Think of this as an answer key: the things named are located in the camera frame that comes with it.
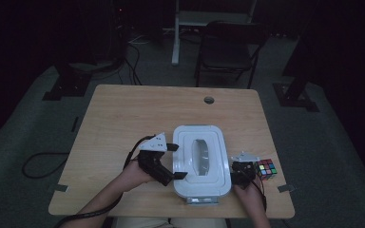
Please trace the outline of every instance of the stand base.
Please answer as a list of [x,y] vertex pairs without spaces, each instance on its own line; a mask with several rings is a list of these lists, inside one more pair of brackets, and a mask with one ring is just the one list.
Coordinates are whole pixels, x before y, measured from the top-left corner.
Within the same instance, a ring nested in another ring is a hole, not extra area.
[[80,74],[70,84],[66,82],[67,79],[60,76],[51,91],[46,92],[43,101],[60,101],[62,97],[83,97],[85,96],[90,79],[90,74]]
[[281,106],[305,107],[309,112],[319,112],[316,103],[310,100],[305,90],[301,92],[296,100],[292,100],[285,96],[289,84],[273,84],[273,86]]

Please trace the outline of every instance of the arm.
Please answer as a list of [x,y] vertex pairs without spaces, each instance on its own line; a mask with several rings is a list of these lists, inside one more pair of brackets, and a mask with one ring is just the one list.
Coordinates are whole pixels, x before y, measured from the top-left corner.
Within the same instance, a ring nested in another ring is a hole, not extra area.
[[[254,179],[254,183],[258,186],[259,182],[258,178]],[[253,220],[254,226],[256,228],[270,228],[271,225],[263,209],[262,199],[257,187],[250,183],[245,189],[241,189],[238,185],[234,185],[233,188],[247,215]]]
[[[144,182],[153,181],[140,167],[137,161],[131,161],[126,169],[100,191],[78,214],[88,213],[107,207],[115,201],[123,192],[128,192]],[[69,227],[102,227],[108,213],[93,218],[72,220],[62,228]]]

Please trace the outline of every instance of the white container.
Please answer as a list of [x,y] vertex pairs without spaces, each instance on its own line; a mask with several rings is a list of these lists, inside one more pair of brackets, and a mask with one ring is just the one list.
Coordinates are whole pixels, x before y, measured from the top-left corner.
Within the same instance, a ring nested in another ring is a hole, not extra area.
[[173,171],[187,172],[174,180],[189,204],[217,204],[231,189],[229,163],[221,130],[214,125],[182,125],[174,130]]

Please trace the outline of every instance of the colorful cube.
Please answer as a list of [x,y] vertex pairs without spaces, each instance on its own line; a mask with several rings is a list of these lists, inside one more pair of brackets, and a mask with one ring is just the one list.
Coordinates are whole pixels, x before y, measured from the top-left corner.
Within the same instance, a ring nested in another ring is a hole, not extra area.
[[257,175],[261,180],[272,179],[277,174],[277,169],[275,168],[272,160],[261,160],[254,162]]

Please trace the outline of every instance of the black chair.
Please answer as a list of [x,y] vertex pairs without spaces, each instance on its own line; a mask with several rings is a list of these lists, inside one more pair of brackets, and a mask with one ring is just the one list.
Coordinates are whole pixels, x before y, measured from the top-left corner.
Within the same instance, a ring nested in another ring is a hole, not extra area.
[[251,70],[250,88],[259,58],[259,50],[269,38],[263,24],[210,22],[202,31],[200,53],[195,69],[196,87],[200,86],[201,71],[238,73]]

